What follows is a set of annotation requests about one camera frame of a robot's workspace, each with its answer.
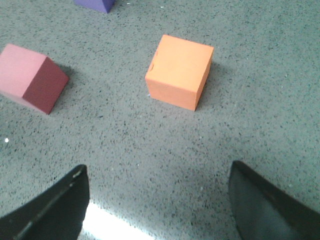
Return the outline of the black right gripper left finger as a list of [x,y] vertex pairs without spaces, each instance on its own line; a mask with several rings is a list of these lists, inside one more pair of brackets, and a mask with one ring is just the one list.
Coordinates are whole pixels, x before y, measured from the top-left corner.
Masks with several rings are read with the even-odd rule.
[[76,240],[90,200],[87,166],[77,165],[52,187],[1,217],[2,240]]

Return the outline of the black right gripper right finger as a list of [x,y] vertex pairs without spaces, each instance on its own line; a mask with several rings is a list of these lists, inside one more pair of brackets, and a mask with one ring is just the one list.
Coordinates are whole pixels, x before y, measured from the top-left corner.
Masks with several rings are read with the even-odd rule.
[[242,161],[231,165],[231,210],[243,240],[318,240],[320,214],[295,200]]

